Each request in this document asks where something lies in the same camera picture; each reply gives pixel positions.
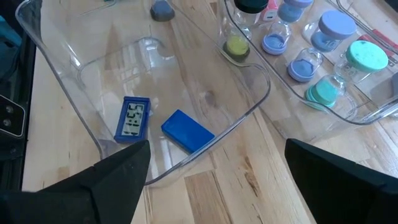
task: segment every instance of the black object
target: black object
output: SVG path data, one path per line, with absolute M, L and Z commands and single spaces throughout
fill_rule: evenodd
M 175 12 L 166 0 L 156 1 L 150 8 L 150 16 L 158 22 L 169 21 L 174 18 Z
M 130 224 L 149 161 L 144 140 L 39 192 L 0 192 L 0 223 Z
M 398 179 L 296 139 L 285 158 L 318 224 L 398 223 Z
M 15 72 L 10 73 L 11 76 L 6 75 L 0 78 L 0 95 L 12 100 L 25 110 L 22 137 L 11 139 L 9 136 L 0 136 L 0 190 L 20 190 L 24 170 L 36 46 L 15 17 L 17 6 L 22 1 L 0 1 L 0 16 L 3 16 L 22 39 Z M 40 10 L 41 1 L 36 2 L 37 9 Z
M 24 133 L 25 110 L 0 95 L 0 142 L 12 141 Z
M 386 2 L 387 2 L 396 12 L 398 12 L 398 1 L 397 1 L 397 0 L 386 0 Z
M 268 0 L 234 0 L 235 6 L 243 12 L 250 14 L 257 14 L 263 11 L 267 5 Z

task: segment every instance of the green lid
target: green lid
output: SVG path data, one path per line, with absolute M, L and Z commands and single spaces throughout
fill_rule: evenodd
M 334 104 L 337 99 L 337 90 L 326 80 L 319 82 L 311 89 L 311 94 L 317 102 L 323 105 Z
M 383 49 L 364 40 L 353 42 L 347 49 L 346 58 L 354 68 L 367 73 L 380 71 L 388 65 Z
M 313 97 L 313 95 L 312 95 L 312 90 L 313 90 L 313 89 L 314 89 L 314 86 L 310 86 L 310 88 L 308 88 L 308 89 L 306 90 L 306 92 L 305 92 L 305 98 L 306 98 L 307 100 L 309 100 L 309 101 L 314 101 L 314 102 L 320 103 L 320 102 L 318 102 L 318 101 Z M 324 110 L 321 106 L 317 106 L 317 105 L 315 105 L 315 104 L 307 103 L 307 105 L 309 105 L 309 106 L 311 106 L 312 108 L 317 109 L 317 110 L 322 110 L 322 111 Z M 325 106 L 327 106 L 327 107 L 329 107 L 329 108 L 332 108 L 334 105 L 335 105 L 335 102 L 330 103 L 330 104 L 327 104 L 327 105 L 325 105 Z

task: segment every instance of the wooden tabletop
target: wooden tabletop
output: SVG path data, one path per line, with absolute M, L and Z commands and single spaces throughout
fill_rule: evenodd
M 199 24 L 205 30 L 207 23 L 215 23 L 214 0 L 185 0 L 183 8 L 205 15 Z M 398 177 L 397 143 L 398 121 L 386 118 L 316 146 Z M 132 223 L 315 223 L 283 151 L 284 140 L 256 110 L 175 182 L 145 187 Z M 99 159 L 37 51 L 23 190 L 40 190 Z

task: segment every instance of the transparent container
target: transparent container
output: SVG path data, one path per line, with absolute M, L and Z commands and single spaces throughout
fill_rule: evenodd
M 250 38 L 250 28 L 259 20 L 261 11 L 268 5 L 268 0 L 234 0 L 234 3 L 233 20 Z
M 300 83 L 289 75 L 289 64 L 303 49 L 312 48 L 310 38 L 318 27 L 319 18 L 325 12 L 336 10 L 336 7 L 330 1 L 314 1 L 307 10 L 298 22 L 289 24 L 293 31 L 289 47 L 278 57 L 262 49 L 262 40 L 268 30 L 261 29 L 262 27 L 252 30 L 251 52 L 261 54 L 271 73 L 271 93 L 261 105 L 267 123 L 272 124 L 284 138 L 316 142 L 348 129 L 373 124 L 393 113 L 398 108 L 398 98 L 392 92 L 391 78 L 395 72 L 392 72 L 390 66 L 357 84 L 346 85 L 346 93 L 338 95 L 331 108 L 307 100 L 307 90 L 322 77 L 334 74 L 334 65 L 341 60 L 349 45 L 364 35 L 370 35 L 357 24 L 354 34 L 342 41 L 334 51 L 323 55 L 323 63 L 313 78 L 309 82 Z
M 388 66 L 387 54 L 376 44 L 365 40 L 353 42 L 335 64 L 335 74 L 346 82 L 358 84 L 370 74 L 378 72 Z
M 303 49 L 298 56 L 289 63 L 287 71 L 289 75 L 298 82 L 309 82 L 315 71 L 323 63 L 323 55 L 316 49 L 310 47 Z
M 386 52 L 389 57 L 387 68 L 365 79 L 358 86 L 363 88 L 363 86 L 374 85 L 373 91 L 364 93 L 377 102 L 377 107 L 394 104 L 397 93 L 394 93 L 393 77 L 398 73 L 397 13 L 385 1 L 329 0 L 329 2 L 349 14 L 357 25 L 366 31 L 359 39 L 377 44 Z M 398 113 L 395 112 L 393 115 L 398 118 Z
M 346 94 L 346 86 L 358 84 L 371 73 L 387 67 L 388 57 L 376 44 L 364 40 L 353 42 L 342 59 L 335 64 L 334 74 L 322 77 L 310 86 L 305 98 L 332 108 L 339 96 Z
M 150 98 L 147 184 L 181 175 L 270 92 L 258 53 L 251 50 L 247 63 L 238 63 L 224 52 L 224 42 L 218 44 L 221 35 L 216 31 L 222 33 L 223 21 L 233 24 L 223 4 L 218 7 L 218 29 L 214 22 L 214 27 L 206 26 L 211 28 L 206 34 L 199 28 L 203 14 L 186 1 L 174 1 L 179 7 L 169 2 L 175 16 L 168 22 L 153 20 L 152 4 L 144 0 L 118 1 L 79 16 L 58 1 L 43 0 L 37 9 L 39 1 L 24 1 L 17 19 L 44 54 L 102 159 L 126 147 L 114 140 L 124 97 Z M 76 4 L 71 9 L 87 1 L 71 1 Z M 189 154 L 161 129 L 176 110 L 215 137 Z
M 313 0 L 283 0 L 278 8 L 278 16 L 287 23 L 300 20 L 305 8 L 312 4 Z
M 317 84 L 310 86 L 305 92 L 305 99 L 332 108 L 339 96 L 346 93 L 346 82 L 339 75 L 325 75 Z M 310 105 L 317 110 L 323 110 L 317 105 Z
M 356 24 L 350 16 L 337 10 L 327 11 L 319 19 L 318 26 L 313 27 L 310 42 L 320 52 L 332 52 L 355 32 Z
M 262 49 L 272 55 L 280 55 L 285 52 L 287 41 L 292 35 L 289 25 L 279 21 L 269 28 L 268 34 L 262 40 Z

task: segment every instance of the digital timer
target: digital timer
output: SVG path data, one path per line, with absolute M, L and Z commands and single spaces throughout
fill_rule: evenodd
M 149 98 L 125 96 L 114 140 L 125 144 L 145 139 L 149 111 Z

